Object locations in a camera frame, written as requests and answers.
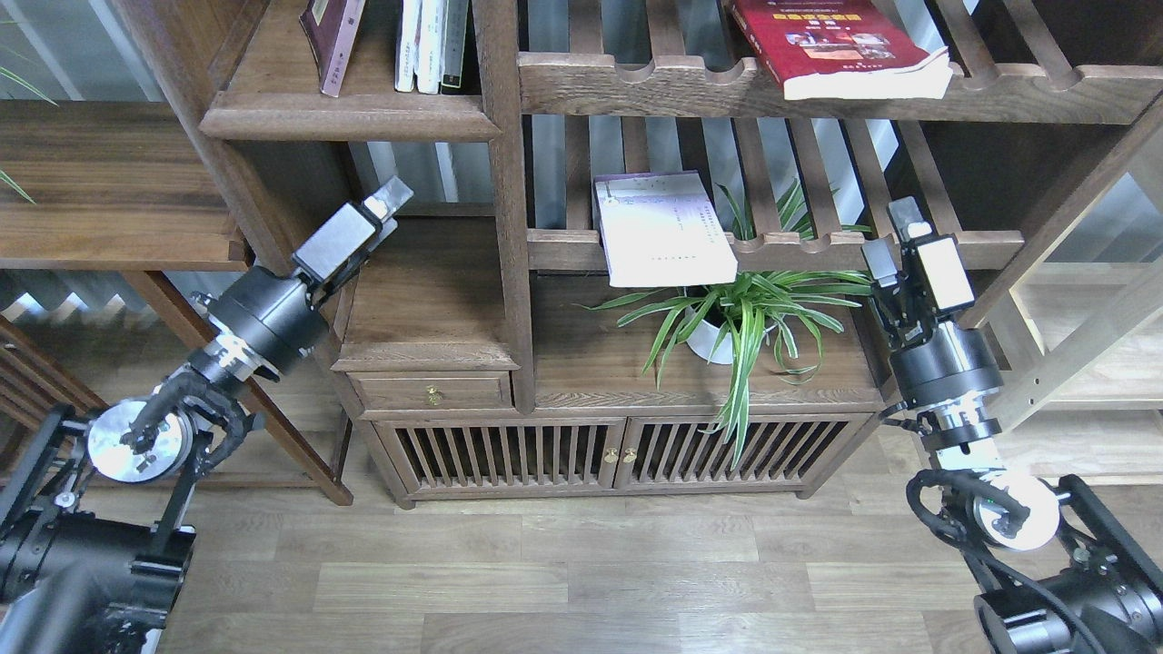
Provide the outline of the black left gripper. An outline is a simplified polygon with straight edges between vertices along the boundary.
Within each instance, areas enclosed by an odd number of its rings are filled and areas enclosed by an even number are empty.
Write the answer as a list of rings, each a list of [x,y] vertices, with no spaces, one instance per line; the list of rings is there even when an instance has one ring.
[[[363,202],[347,202],[297,253],[290,276],[256,265],[214,298],[195,297],[217,336],[195,354],[205,378],[278,378],[311,351],[327,322],[319,310],[381,244],[383,223],[414,191],[392,175]]]

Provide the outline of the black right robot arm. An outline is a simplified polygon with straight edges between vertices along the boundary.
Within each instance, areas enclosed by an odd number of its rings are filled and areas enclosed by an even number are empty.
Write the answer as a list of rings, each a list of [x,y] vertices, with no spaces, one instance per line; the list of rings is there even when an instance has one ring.
[[[973,609],[991,651],[1158,653],[1160,567],[1079,476],[1051,486],[1005,468],[984,404],[1003,377],[980,332],[957,324],[975,294],[956,239],[913,198],[889,211],[899,257],[885,239],[861,248],[901,394],[880,419],[928,452],[906,498],[980,587]]]

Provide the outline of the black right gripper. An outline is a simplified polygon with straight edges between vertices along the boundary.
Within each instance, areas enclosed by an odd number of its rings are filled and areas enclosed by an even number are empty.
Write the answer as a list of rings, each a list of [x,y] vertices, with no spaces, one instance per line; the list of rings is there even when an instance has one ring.
[[[861,246],[873,280],[873,307],[890,347],[901,406],[932,420],[986,420],[984,399],[1003,385],[982,332],[964,330],[959,311],[975,294],[950,236],[933,227],[915,197],[889,202],[901,249],[898,269],[890,239]]]

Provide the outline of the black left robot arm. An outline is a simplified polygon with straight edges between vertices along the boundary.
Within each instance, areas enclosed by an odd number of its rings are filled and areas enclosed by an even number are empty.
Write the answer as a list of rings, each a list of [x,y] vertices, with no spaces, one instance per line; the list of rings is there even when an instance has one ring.
[[[391,177],[292,253],[197,298],[214,332],[152,390],[50,410],[3,486],[3,652],[154,653],[186,583],[200,479],[261,431],[247,382],[279,381],[324,335],[324,303],[354,280],[413,190]]]

